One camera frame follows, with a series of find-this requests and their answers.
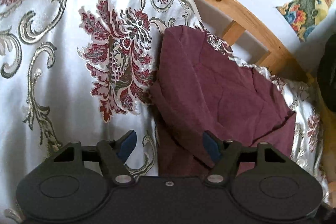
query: black object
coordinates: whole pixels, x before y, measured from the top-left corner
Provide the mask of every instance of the black object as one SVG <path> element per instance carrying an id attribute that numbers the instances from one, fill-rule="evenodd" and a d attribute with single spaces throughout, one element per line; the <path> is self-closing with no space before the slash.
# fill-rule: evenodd
<path id="1" fill-rule="evenodd" d="M 325 52 L 317 71 L 317 82 L 323 101 L 327 107 L 336 112 L 336 34 L 325 44 Z"/>
<path id="2" fill-rule="evenodd" d="M 319 183 L 272 145 L 242 147 L 210 132 L 203 143 L 216 163 L 204 181 L 140 177 L 137 182 L 123 165 L 135 148 L 135 131 L 92 147 L 68 144 L 18 185 L 24 224 L 336 223 L 335 211 L 321 203 Z M 83 161 L 98 161 L 103 176 Z M 236 176 L 240 162 L 256 165 Z"/>

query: burgundy cloth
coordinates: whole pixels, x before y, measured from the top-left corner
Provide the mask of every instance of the burgundy cloth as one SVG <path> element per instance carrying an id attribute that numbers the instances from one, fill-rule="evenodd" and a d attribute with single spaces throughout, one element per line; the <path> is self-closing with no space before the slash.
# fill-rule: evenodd
<path id="1" fill-rule="evenodd" d="M 291 154 L 296 113 L 275 85 L 215 51 L 202 31 L 166 29 L 151 93 L 165 122 L 159 130 L 160 175 L 195 175 L 195 158 L 213 167 L 202 145 L 205 130 L 244 146 L 266 141 Z"/>

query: wooden slat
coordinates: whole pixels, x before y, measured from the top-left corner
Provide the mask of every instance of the wooden slat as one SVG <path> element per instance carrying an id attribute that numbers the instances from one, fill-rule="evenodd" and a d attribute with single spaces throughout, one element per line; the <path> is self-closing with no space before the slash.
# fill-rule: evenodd
<path id="1" fill-rule="evenodd" d="M 265 61 L 265 59 L 271 54 L 270 51 L 267 51 L 263 54 L 263 56 L 256 62 L 257 66 L 261 66 L 261 64 Z"/>
<path id="2" fill-rule="evenodd" d="M 237 39 L 245 32 L 244 27 L 240 26 L 234 20 L 225 28 L 222 34 L 223 40 L 225 40 L 230 46 L 236 43 Z"/>
<path id="3" fill-rule="evenodd" d="M 257 65 L 266 67 L 273 75 L 284 71 L 286 78 L 307 82 L 308 77 L 294 57 L 282 58 L 274 52 L 270 52 L 264 60 L 258 61 Z"/>

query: white satin bedspread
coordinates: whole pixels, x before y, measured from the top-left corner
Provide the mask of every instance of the white satin bedspread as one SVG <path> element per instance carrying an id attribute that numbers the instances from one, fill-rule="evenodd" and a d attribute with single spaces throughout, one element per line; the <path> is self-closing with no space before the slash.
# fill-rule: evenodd
<path id="1" fill-rule="evenodd" d="M 127 168 L 156 176 L 159 43 L 166 27 L 198 22 L 188 0 L 0 0 L 0 212 L 20 221 L 18 182 L 72 141 L 135 130 Z"/>

